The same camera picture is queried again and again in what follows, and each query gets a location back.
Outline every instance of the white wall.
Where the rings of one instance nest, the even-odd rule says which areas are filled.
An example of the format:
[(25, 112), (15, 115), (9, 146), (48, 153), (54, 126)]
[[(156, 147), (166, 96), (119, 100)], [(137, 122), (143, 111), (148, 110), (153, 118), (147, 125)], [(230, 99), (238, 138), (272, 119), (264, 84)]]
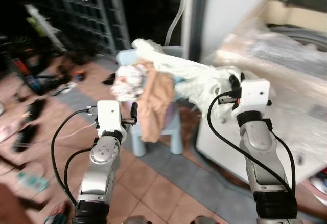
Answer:
[(201, 63), (212, 64), (224, 37), (251, 13), (261, 0), (207, 0), (202, 33)]

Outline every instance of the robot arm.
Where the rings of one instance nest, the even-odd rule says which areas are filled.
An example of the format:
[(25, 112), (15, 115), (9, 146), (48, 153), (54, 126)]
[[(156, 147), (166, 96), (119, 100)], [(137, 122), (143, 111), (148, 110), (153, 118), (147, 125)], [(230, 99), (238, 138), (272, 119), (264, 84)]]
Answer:
[(129, 119), (122, 119), (117, 101), (99, 101), (97, 144), (90, 152), (90, 163), (82, 180), (72, 223), (105, 224), (109, 213), (115, 172), (120, 165), (119, 152), (126, 139), (125, 124), (136, 123), (137, 104)]
[[(270, 83), (265, 79), (244, 80), (240, 88), (230, 92), (232, 97), (218, 99), (218, 103), (235, 103), (232, 115), (240, 127), (240, 148), (274, 171), (287, 184), (284, 168), (276, 153), (277, 141), (268, 128), (271, 122), (262, 118), (266, 105), (270, 103), (269, 87)], [(247, 157), (246, 172), (256, 202), (257, 224), (302, 223), (296, 218), (294, 195), (280, 180)]]

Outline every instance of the tiled floor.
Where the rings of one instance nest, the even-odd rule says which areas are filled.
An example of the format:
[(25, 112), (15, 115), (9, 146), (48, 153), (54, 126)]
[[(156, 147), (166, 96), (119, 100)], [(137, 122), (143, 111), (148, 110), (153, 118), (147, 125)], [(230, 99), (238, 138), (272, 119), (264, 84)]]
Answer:
[[(110, 67), (114, 68), (114, 64), (107, 65), (103, 60), (83, 66), (87, 75), (86, 80), (80, 83), (75, 90), (72, 90), (67, 95), (59, 95), (57, 97), (44, 96), (43, 98), (47, 100), (44, 111), (36, 121), (32, 122), (39, 125), (38, 133), (33, 139), (31, 146), (25, 152), (16, 154), (12, 151), (16, 135), (0, 144), (0, 154), (18, 164), (37, 160), (37, 163), (29, 164), (25, 170), (40, 176), (44, 175), (50, 181), (49, 187), (43, 192), (33, 192), (17, 182), (17, 172), (11, 171), (6, 173), (10, 170), (10, 167), (0, 163), (0, 182), (9, 183), (11, 190), (17, 196), (38, 202), (49, 201), (39, 212), (27, 210), (28, 215), (36, 224), (43, 223), (51, 208), (66, 200), (65, 194), (54, 178), (50, 157), (50, 139), (59, 124), (72, 111), (95, 104), (99, 99), (113, 99), (109, 88), (101, 84), (101, 81), (111, 73), (109, 71)], [(0, 126), (19, 119), (20, 115), (25, 112), (26, 105), (37, 98), (31, 95), (26, 102), (14, 104), (10, 97), (15, 93), (19, 84), (20, 80), (14, 75), (6, 76), (0, 80), (0, 98), (8, 107), (8, 110), (0, 117)], [(28, 89), (24, 90), (24, 92), (26, 94), (29, 93)], [(67, 123), (59, 136), (71, 134), (92, 122), (93, 120), (89, 118), (76, 116)], [(149, 145), (148, 150), (152, 153), (149, 153), (142, 159), (132, 155), (128, 150), (128, 144), (126, 144), (126, 149), (122, 148), (120, 154), (121, 166), (116, 173), (118, 183), (114, 189), (109, 212), (109, 223), (119, 224), (128, 216), (133, 215), (144, 215), (153, 223), (158, 224), (190, 223), (198, 215), (215, 217), (217, 222), (227, 223), (183, 190), (190, 186), (193, 176), (195, 176), (199, 166), (201, 166), (187, 145), (190, 139), (187, 138), (188, 131), (191, 130), (192, 128), (189, 126), (182, 128), (182, 133), (186, 135), (183, 135), (185, 143), (183, 155), (185, 157), (176, 156), (172, 158), (168, 147), (165, 145), (169, 144), (169, 137), (162, 138), (165, 144)], [(96, 136), (97, 133), (92, 126), (57, 142), (55, 154), (61, 176), (63, 176), (64, 164), (68, 157), (77, 148), (90, 146), (93, 138)], [(87, 153), (77, 156), (70, 165), (68, 183), (75, 197), (78, 194), (81, 178), (87, 165)], [(173, 184), (170, 179), (177, 179), (179, 175), (179, 180)]]

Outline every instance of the black cable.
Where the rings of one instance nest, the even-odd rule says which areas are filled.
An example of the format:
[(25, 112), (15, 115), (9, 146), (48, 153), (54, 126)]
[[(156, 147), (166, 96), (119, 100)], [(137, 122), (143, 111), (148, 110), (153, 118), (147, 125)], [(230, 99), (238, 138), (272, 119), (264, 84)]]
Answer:
[(289, 187), (289, 185), (278, 175), (276, 174), (273, 170), (271, 170), (269, 167), (267, 167), (266, 165), (264, 165), (263, 163), (261, 163), (259, 160), (257, 160), (256, 158), (252, 157), (250, 154), (248, 154), (247, 152), (245, 152), (244, 150), (242, 150), (241, 148), (239, 148), (238, 146), (234, 145), (232, 142), (230, 142), (228, 139), (226, 139), (225, 137), (223, 137), (222, 135), (220, 135), (215, 128), (213, 127), (213, 124), (211, 122), (211, 111), (213, 109), (214, 104), (216, 103), (216, 101), (222, 97), (222, 96), (228, 96), (229, 92), (225, 92), (222, 94), (219, 94), (217, 97), (215, 97), (213, 99), (213, 101), (211, 102), (209, 109), (208, 109), (208, 114), (207, 114), (207, 119), (208, 119), (208, 124), (210, 129), (212, 130), (212, 132), (218, 137), (220, 138), (223, 142), (225, 142), (227, 145), (231, 146), (233, 149), (235, 149), (236, 151), (238, 151), (239, 153), (241, 153), (242, 155), (244, 155), (245, 157), (247, 157), (248, 159), (250, 159), (251, 161), (253, 161), (254, 163), (258, 164), (260, 167), (262, 167), (264, 170), (266, 170), (268, 173), (270, 173), (273, 177), (275, 177), (277, 180), (279, 180), (279, 182), (286, 188), (286, 190), (289, 192), (289, 194), (294, 198), (295, 202), (296, 202), (296, 198), (295, 195), (293, 194), (293, 191), (291, 190), (291, 188)]
[(69, 185), (68, 185), (68, 180), (67, 180), (67, 175), (68, 175), (68, 167), (69, 167), (69, 164), (71, 163), (71, 160), (73, 160), (73, 158), (81, 153), (84, 153), (84, 152), (87, 152), (87, 151), (91, 151), (93, 147), (90, 147), (90, 148), (87, 148), (87, 149), (83, 149), (83, 150), (80, 150), (80, 151), (77, 151), (75, 152), (74, 154), (72, 154), (69, 159), (67, 160), (66, 162), (66, 165), (65, 165), (65, 170), (64, 170), (64, 174), (63, 174), (63, 181), (65, 183), (65, 186), (66, 186), (66, 190), (67, 190), (67, 193), (68, 194), (72, 194), (70, 189), (69, 189)]
[(295, 183), (295, 163), (294, 163), (294, 158), (293, 158), (292, 152), (281, 138), (279, 138), (277, 135), (275, 135), (275, 133), (273, 131), (270, 131), (270, 132), (284, 146), (284, 148), (287, 151), (288, 157), (290, 158), (291, 171), (292, 171), (292, 191), (293, 191), (293, 194), (295, 195), (295, 187), (296, 187), (296, 183)]
[(66, 122), (72, 118), (74, 115), (78, 114), (78, 113), (87, 113), (88, 109), (84, 109), (84, 110), (78, 110), (72, 114), (70, 114), (63, 122), (62, 124), (59, 126), (59, 128), (57, 129), (57, 131), (55, 132), (55, 134), (53, 135), (52, 141), (51, 141), (51, 161), (52, 161), (52, 166), (53, 166), (53, 171), (55, 173), (55, 177), (58, 181), (59, 186), (61, 187), (61, 189), (64, 191), (64, 193), (67, 195), (68, 199), (72, 202), (73, 206), (76, 205), (76, 201), (74, 199), (74, 197), (72, 196), (72, 194), (70, 192), (67, 192), (66, 186), (64, 185), (64, 183), (62, 182), (58, 169), (57, 169), (57, 164), (56, 164), (56, 160), (55, 160), (55, 141), (56, 141), (56, 137), (58, 135), (58, 133), (61, 131), (61, 129), (63, 128), (63, 126), (66, 124)]

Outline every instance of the light blue plastic chair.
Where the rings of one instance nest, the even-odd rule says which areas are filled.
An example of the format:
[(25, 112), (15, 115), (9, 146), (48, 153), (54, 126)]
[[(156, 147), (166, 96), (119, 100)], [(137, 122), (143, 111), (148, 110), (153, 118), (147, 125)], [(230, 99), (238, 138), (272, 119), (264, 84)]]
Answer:
[[(180, 46), (167, 46), (163, 48), (164, 51), (176, 57), (181, 57), (182, 48)], [(136, 50), (122, 50), (117, 54), (116, 61), (119, 66), (134, 64), (137, 60)], [(175, 82), (179, 81), (180, 78), (174, 78)], [(182, 154), (183, 153), (183, 142), (180, 134), (180, 117), (179, 117), (179, 109), (176, 104), (174, 104), (176, 108), (174, 109), (174, 113), (172, 115), (172, 119), (169, 124), (162, 130), (162, 135), (171, 135), (170, 141), (170, 152), (172, 154)], [(129, 129), (132, 136), (132, 151), (134, 156), (141, 157), (146, 154), (146, 147), (143, 141), (141, 141), (141, 128), (138, 124), (132, 126)]]

